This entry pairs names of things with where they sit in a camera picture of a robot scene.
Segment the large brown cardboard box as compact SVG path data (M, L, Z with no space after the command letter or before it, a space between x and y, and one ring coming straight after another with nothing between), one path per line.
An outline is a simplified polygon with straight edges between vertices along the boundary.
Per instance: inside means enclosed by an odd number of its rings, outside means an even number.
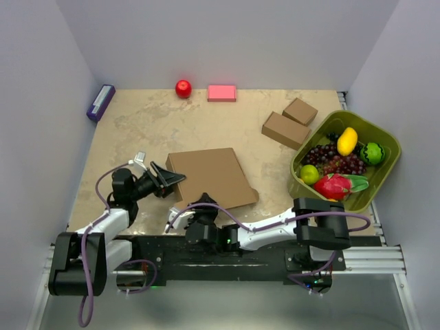
M179 209L198 201L203 193L225 209L259 201L233 148L170 153L166 168L186 176L174 187Z

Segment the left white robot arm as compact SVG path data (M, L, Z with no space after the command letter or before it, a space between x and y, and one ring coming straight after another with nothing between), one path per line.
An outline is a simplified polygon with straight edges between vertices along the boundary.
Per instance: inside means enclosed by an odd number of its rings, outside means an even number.
M128 270L141 265L141 251L130 241L119 240L119 233L134 223L139 200L151 194L159 198L169 196L174 185L186 176L151 162L136 177L130 170L134 163L130 161L107 171L112 191L101 198L104 212L97 219L75 232L57 236L48 282L51 295L99 296L109 272L119 265Z

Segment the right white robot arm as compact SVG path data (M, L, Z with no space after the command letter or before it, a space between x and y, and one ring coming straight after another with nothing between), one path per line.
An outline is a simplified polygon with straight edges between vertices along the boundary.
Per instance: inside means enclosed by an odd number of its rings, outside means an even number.
M216 253L254 252L295 241L314 248L306 253L307 264L322 270L331 261L329 251L351 247L344 206L338 201L300 197L274 217L221 228L215 224L219 209L214 204L200 201L194 211L194 218L184 227L187 243L212 248Z

